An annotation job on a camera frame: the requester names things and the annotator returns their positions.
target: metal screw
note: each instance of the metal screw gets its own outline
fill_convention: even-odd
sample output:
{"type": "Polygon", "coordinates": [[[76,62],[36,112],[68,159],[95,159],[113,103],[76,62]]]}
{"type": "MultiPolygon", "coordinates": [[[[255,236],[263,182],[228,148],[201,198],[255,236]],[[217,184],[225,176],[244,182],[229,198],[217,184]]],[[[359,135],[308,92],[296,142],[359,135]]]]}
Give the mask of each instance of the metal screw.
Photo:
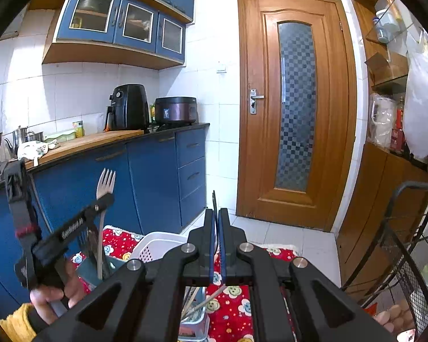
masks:
{"type": "Polygon", "coordinates": [[[140,267],[141,267],[141,261],[135,258],[127,262],[127,268],[129,270],[136,271],[136,270],[139,270],[140,267]]]}
{"type": "Polygon", "coordinates": [[[308,260],[304,257],[297,257],[293,259],[293,264],[297,268],[305,268],[306,266],[308,266],[308,260]]]}
{"type": "Polygon", "coordinates": [[[185,243],[181,246],[181,251],[184,253],[192,253],[196,247],[192,243],[185,243]]]}
{"type": "Polygon", "coordinates": [[[240,244],[240,250],[243,252],[251,252],[254,249],[254,245],[248,242],[244,242],[240,244]]]}

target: red strap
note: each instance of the red strap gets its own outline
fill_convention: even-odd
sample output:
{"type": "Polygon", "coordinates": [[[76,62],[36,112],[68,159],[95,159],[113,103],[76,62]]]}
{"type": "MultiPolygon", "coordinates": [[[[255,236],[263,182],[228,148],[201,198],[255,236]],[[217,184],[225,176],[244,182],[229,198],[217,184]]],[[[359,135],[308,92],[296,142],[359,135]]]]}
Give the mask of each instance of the red strap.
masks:
{"type": "Polygon", "coordinates": [[[16,229],[15,235],[16,238],[23,237],[29,233],[35,233],[40,229],[38,225],[30,224],[29,226],[22,227],[20,229],[16,229]]]}

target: human hand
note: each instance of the human hand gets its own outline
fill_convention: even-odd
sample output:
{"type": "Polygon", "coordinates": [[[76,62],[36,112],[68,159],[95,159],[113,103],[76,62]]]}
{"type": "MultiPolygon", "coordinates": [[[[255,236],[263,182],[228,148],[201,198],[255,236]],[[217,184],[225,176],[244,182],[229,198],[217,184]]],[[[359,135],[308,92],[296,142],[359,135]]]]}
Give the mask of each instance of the human hand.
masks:
{"type": "Polygon", "coordinates": [[[40,285],[30,292],[30,301],[32,305],[35,307],[40,318],[48,324],[53,323],[57,319],[57,315],[49,302],[59,301],[65,294],[69,299],[68,307],[71,309],[86,295],[81,281],[70,261],[65,262],[65,271],[68,276],[68,282],[65,284],[65,289],[63,291],[55,287],[40,285]]]}

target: white wall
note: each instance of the white wall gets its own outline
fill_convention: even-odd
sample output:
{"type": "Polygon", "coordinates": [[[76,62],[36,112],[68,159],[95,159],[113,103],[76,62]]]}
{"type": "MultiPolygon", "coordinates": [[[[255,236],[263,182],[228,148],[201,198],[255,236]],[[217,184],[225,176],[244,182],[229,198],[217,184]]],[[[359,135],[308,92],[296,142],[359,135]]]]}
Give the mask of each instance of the white wall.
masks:
{"type": "MultiPolygon", "coordinates": [[[[358,173],[358,161],[366,137],[364,90],[368,86],[366,66],[362,65],[358,21],[352,4],[342,0],[355,49],[357,84],[356,142],[349,177],[333,230],[339,230],[349,205],[358,173]]],[[[187,28],[186,65],[161,70],[160,96],[193,96],[199,105],[201,122],[209,122],[206,142],[207,201],[216,190],[218,204],[232,212],[236,208],[239,150],[239,23],[237,0],[195,0],[195,24],[187,28]],[[227,73],[217,74],[218,63],[227,65],[227,73]]]]}
{"type": "Polygon", "coordinates": [[[149,103],[158,96],[157,70],[105,63],[41,64],[53,10],[31,10],[18,37],[0,41],[0,132],[17,127],[54,133],[83,121],[87,135],[103,128],[115,87],[140,83],[149,103]]]}

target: wooden countertop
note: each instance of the wooden countertop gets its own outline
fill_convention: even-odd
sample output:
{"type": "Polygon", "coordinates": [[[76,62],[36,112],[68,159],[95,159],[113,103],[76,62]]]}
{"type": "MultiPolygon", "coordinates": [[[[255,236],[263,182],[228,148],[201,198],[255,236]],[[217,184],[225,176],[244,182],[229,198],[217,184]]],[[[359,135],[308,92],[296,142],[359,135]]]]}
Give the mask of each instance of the wooden countertop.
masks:
{"type": "MultiPolygon", "coordinates": [[[[44,156],[38,160],[38,165],[44,164],[49,161],[58,160],[66,157],[69,154],[81,152],[83,150],[91,149],[103,144],[110,142],[119,141],[123,139],[129,139],[132,137],[140,136],[144,134],[143,130],[133,131],[109,131],[104,133],[96,133],[89,136],[83,136],[74,140],[61,142],[60,147],[54,150],[48,151],[44,156]]],[[[33,167],[33,161],[29,160],[25,162],[26,169],[33,167]]]]}

